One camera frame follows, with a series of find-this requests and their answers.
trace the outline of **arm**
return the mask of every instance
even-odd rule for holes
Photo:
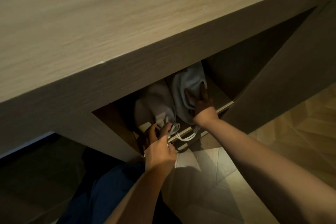
[[[149,129],[149,147],[145,150],[145,173],[128,191],[105,224],[152,223],[160,189],[176,161],[174,146],[167,144],[171,124],[162,129],[159,140],[155,135],[155,127],[156,124]]]
[[[186,91],[189,98],[195,98]],[[281,223],[336,223],[336,191],[308,171],[217,116],[204,85],[194,121],[223,146],[242,176]]]

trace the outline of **left hand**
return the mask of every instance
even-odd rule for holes
[[[167,123],[161,129],[159,139],[155,134],[156,125],[156,123],[153,124],[148,131],[150,145],[145,150],[145,166],[146,172],[156,170],[165,179],[174,168],[176,150],[171,143],[168,144],[168,131],[171,128],[171,123]]]

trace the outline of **hand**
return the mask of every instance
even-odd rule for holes
[[[218,120],[218,115],[216,109],[213,107],[212,100],[209,99],[208,91],[205,89],[204,83],[199,85],[201,99],[198,99],[189,89],[185,89],[184,93],[186,94],[189,100],[196,103],[194,113],[191,113],[194,116],[194,122],[206,129],[208,124],[214,120]]]
[[[155,134],[156,125],[156,123],[153,124],[148,131],[149,147],[145,150],[146,172],[156,170],[162,175],[162,178],[165,179],[174,168],[176,150],[171,143],[167,143],[171,123],[167,123],[161,129],[159,139]]]

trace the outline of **forearm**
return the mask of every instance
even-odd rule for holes
[[[206,129],[280,221],[336,221],[336,192],[328,185],[222,120]]]
[[[105,223],[152,223],[163,182],[164,176],[156,169],[145,172]]]

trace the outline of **desk top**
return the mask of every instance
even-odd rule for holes
[[[0,103],[260,1],[0,0]]]

